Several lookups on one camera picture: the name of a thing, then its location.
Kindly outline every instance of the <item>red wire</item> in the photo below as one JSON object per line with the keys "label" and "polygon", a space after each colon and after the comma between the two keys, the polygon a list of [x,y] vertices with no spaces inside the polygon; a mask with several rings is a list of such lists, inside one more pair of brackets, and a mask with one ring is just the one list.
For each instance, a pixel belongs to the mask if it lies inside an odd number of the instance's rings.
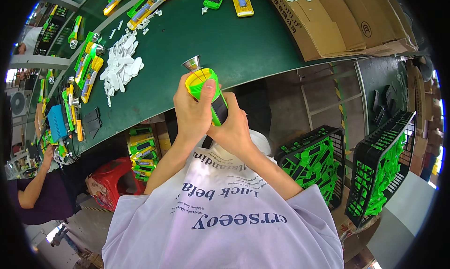
{"label": "red wire", "polygon": [[199,77],[196,73],[194,73],[194,72],[189,72],[189,73],[193,73],[194,75],[196,75],[196,76],[199,78],[199,80],[200,80],[201,82],[203,82],[202,79],[200,79],[200,77]]}

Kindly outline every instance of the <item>person in white shirt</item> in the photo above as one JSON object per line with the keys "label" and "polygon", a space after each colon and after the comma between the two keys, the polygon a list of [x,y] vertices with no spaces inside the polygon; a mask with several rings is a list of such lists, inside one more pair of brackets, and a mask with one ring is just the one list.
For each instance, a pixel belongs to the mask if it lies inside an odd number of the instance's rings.
{"label": "person in white shirt", "polygon": [[[303,190],[248,128],[233,93],[211,125],[215,81],[196,102],[183,75],[174,96],[178,134],[144,195],[121,196],[102,249],[113,268],[342,269],[342,247],[317,185]],[[205,134],[211,148],[197,147]]]}
{"label": "person in white shirt", "polygon": [[34,54],[34,48],[36,47],[37,39],[42,31],[42,27],[34,27],[29,30],[22,43],[20,43],[14,50],[13,54]]}

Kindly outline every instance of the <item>t-shirt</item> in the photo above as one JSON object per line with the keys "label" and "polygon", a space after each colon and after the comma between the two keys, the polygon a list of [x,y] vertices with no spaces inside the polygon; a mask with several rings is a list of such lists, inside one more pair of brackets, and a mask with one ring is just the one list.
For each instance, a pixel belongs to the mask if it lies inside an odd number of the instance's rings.
{"label": "t-shirt", "polygon": [[[263,135],[251,137],[270,153]],[[342,269],[337,236],[317,185],[285,201],[215,143],[152,194],[120,197],[102,257],[108,269]]]}
{"label": "t-shirt", "polygon": [[30,179],[8,181],[8,195],[22,223],[43,224],[50,220],[64,220],[73,215],[72,204],[60,176],[60,170],[48,172],[42,190],[32,209],[20,207],[18,190],[24,191]]}
{"label": "t-shirt", "polygon": [[41,31],[42,27],[35,27],[29,30],[25,35],[25,38],[22,41],[26,46],[25,54],[34,54],[34,48],[36,47],[36,42]]}

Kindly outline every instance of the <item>blue power supply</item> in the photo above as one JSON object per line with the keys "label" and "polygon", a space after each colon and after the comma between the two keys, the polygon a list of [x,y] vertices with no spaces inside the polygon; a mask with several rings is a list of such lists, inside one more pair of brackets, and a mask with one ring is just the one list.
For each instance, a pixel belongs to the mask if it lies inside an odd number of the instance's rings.
{"label": "blue power supply", "polygon": [[52,133],[53,141],[58,141],[61,137],[67,136],[66,126],[63,119],[63,105],[58,104],[52,106],[47,115],[47,119],[50,125],[50,131]]}

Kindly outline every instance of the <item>air conditioner unit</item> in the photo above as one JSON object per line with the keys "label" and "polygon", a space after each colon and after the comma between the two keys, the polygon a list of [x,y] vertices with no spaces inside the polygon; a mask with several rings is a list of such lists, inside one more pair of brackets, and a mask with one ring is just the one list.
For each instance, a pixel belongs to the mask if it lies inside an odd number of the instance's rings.
{"label": "air conditioner unit", "polygon": [[26,97],[23,92],[14,92],[11,95],[11,112],[13,118],[26,115]]}

